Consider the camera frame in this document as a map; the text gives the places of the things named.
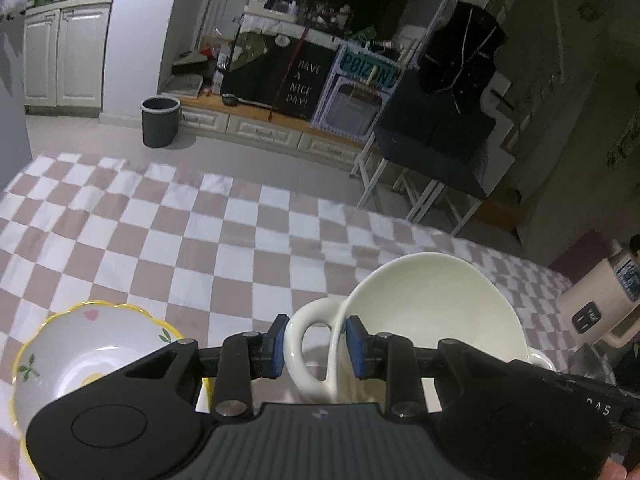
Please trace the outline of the person's right hand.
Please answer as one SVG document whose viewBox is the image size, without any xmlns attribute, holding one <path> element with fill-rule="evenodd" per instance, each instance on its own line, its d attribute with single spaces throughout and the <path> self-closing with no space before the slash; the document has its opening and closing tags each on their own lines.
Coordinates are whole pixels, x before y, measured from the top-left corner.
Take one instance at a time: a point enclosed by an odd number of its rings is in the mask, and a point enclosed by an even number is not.
<svg viewBox="0 0 640 480">
<path fill-rule="evenodd" d="M 603 465 L 598 480 L 625 480 L 626 478 L 626 468 L 608 458 Z"/>
</svg>

